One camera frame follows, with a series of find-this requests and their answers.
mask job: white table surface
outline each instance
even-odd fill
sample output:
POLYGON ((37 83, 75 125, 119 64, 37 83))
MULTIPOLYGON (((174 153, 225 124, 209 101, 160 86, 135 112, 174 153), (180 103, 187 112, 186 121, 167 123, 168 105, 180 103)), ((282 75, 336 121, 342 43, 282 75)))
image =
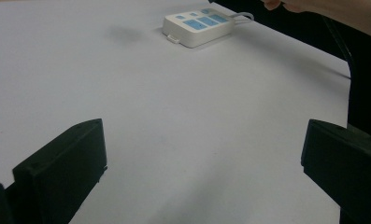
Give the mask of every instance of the white table surface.
POLYGON ((104 122, 108 170, 71 223, 336 224, 303 174, 309 119, 346 126, 347 64, 257 22, 196 49, 165 15, 207 0, 0 2, 0 182, 104 122))

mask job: blue label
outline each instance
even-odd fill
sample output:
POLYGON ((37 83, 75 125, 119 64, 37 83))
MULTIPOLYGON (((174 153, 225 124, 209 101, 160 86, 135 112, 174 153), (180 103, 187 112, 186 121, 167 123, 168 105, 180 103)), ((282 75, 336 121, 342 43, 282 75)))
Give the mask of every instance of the blue label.
POLYGON ((205 25, 203 25, 202 23, 196 20, 185 21, 184 23, 191 26, 195 30, 202 30, 202 29, 207 28, 205 25))
POLYGON ((227 22, 228 20, 226 20, 225 18, 219 16, 219 15, 212 15, 210 16, 211 19, 215 20, 215 21, 218 21, 220 23, 224 23, 224 22, 227 22))
POLYGON ((211 20, 211 19, 209 19, 207 17, 202 17, 202 18, 199 18, 198 20, 201 21, 204 24, 209 25, 209 26, 218 25, 218 23, 216 21, 211 20))

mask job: white device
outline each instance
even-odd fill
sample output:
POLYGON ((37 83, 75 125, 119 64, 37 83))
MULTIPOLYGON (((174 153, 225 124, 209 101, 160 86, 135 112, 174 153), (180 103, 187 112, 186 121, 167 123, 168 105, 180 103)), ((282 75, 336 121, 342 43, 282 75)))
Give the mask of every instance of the white device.
POLYGON ((175 44, 194 48, 224 35, 229 35, 235 19, 213 8, 166 16, 163 33, 175 44))

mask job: cable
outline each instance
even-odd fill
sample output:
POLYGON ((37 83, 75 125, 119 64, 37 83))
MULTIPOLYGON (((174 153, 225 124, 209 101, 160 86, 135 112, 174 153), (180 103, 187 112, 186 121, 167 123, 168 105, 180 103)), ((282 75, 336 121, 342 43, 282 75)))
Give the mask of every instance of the cable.
POLYGON ((335 42, 339 46, 340 51, 342 51, 342 54, 345 57, 345 60, 348 62, 349 70, 350 70, 350 79, 352 79, 353 77, 356 77, 357 71, 356 71, 353 56, 351 56, 351 52, 348 46, 346 45, 345 41, 343 40, 342 35, 337 30, 334 24, 334 21, 324 16, 321 16, 321 17, 322 17, 322 20, 325 22, 325 25, 327 26, 328 30, 330 31, 331 36, 334 38, 335 42))
POLYGON ((230 17, 235 18, 235 17, 239 17, 239 16, 249 17, 252 21, 254 21, 254 15, 252 15, 249 12, 239 12, 239 13, 231 15, 230 17))

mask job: hand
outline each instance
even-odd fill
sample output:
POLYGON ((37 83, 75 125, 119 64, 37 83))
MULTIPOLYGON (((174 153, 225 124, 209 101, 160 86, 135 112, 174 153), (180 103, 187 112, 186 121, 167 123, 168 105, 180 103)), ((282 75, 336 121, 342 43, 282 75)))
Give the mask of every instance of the hand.
MULTIPOLYGON (((266 7, 266 9, 268 10, 273 10, 273 9, 276 9, 277 7, 279 7, 281 5, 281 1, 280 0, 262 0, 264 2, 264 7, 266 7)), ((296 2, 297 1, 292 1, 292 0, 289 0, 289 1, 282 1, 284 3, 284 7, 291 11, 291 12, 304 12, 304 10, 302 8, 300 8, 298 5, 296 5, 296 2)))

